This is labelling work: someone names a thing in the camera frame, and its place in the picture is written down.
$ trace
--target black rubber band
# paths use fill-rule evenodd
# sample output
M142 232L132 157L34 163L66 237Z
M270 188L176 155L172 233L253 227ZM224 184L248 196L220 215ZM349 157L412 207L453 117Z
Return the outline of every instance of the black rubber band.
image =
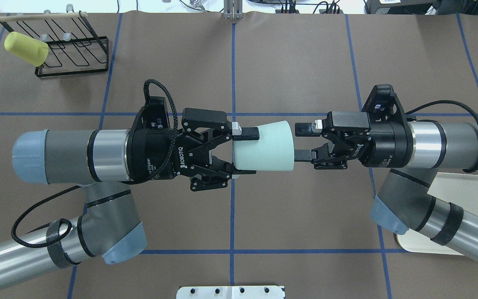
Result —
M420 231L423 229L429 218L431 217L431 214L433 213L434 210L434 205L436 204L437 199L434 196L431 196L431 204L429 205L429 209L427 210L427 214L425 214L425 217L423 218L422 222L418 225L418 227L415 229L415 231Z
M446 138L446 133L444 132L444 128L440 123L434 122L433 123L436 125L438 128L438 131L440 131L440 140L442 141L442 148L440 149L440 156L438 157L438 161L432 168L437 168L442 164L442 161L444 161L444 157L446 156L446 146L447 146L447 138Z
M442 246L448 244L453 239L458 228L461 226L464 216L464 210L461 206L449 203L449 207L449 214L444 223L444 227L442 227L442 230L436 235L436 237L431 239L431 241Z
M80 246L82 246L84 252L88 255L88 257L95 257L95 255L93 255L93 253L91 253L89 248L86 246L86 242L84 242L84 235L82 235L82 216L80 216L77 220L76 232L78 234L78 241L80 242Z
M49 225L46 232L47 242L49 242L50 240L54 240L55 238L60 236L60 226L62 223L64 223L64 221L55 220ZM60 241L47 246L47 252L49 253L49 257L51 258L51 261L53 261L53 263L60 269L64 269L72 265L80 264L80 263L74 263L74 261L72 261L68 257L68 254L64 252L64 249L62 248L62 244L60 243Z
M390 169L390 172L392 172L393 174L397 174L399 176L403 176L404 178L408 179L408 180L411 180L419 185L422 185L423 187L429 189L431 187L430 184L427 184L426 182L420 180L419 178L415 178L414 176L410 176L409 174L406 174L404 172L400 172L399 170L396 170L394 168Z
M88 148L86 150L86 154L88 157L88 169L90 170L91 177L95 181L101 181L99 176L97 176L97 172L95 172L95 165L93 165L93 144L95 143L95 137L99 133L99 130L93 131L90 136L90 140L88 142Z
M86 208L91 208L92 206L98 206L99 204L101 203L105 203L105 202L109 202L109 201L112 201L114 199L118 199L119 197L122 197L122 196L125 196L125 195L129 195L130 193L132 193L130 191L130 189L128 190L125 190L123 192L119 192L119 193L116 193L114 195L110 195L108 197L104 197L102 199L97 199L96 201L92 201L92 202L89 202L86 204Z

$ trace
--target white label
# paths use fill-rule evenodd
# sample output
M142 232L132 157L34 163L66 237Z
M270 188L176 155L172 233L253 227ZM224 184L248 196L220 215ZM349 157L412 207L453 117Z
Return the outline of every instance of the white label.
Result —
M376 15L386 15L390 11L390 7L378 8Z

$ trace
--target blue joint cap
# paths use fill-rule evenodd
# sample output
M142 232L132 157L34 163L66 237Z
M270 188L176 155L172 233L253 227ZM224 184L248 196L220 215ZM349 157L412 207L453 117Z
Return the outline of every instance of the blue joint cap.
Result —
M105 263L113 265L124 262L140 254L146 247L143 223L139 223L126 236L102 255Z
M45 138L48 130L27 132L12 147L12 167L24 182L48 184L45 174Z
M408 231L408 226L402 223L400 218L377 195L374 197L374 204L370 209L370 218L381 227L397 235L404 235Z

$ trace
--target black wire rack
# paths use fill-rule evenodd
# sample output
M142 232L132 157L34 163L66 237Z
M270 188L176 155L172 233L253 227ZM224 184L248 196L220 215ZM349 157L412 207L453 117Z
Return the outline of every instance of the black wire rack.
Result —
M8 32L26 34L49 46L46 61L34 70L37 77L108 71L108 38L97 36L86 18L87 15L82 11L43 15L18 14L0 16L0 24ZM16 30L9 23L15 23Z

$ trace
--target white mounting plate with holes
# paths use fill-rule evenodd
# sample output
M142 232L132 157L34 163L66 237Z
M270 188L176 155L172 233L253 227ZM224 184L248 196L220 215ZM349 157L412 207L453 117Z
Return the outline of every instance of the white mounting plate with holes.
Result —
M178 290L178 292L176 292L176 299L215 299L215 298L285 299L285 287L284 286L181 287Z

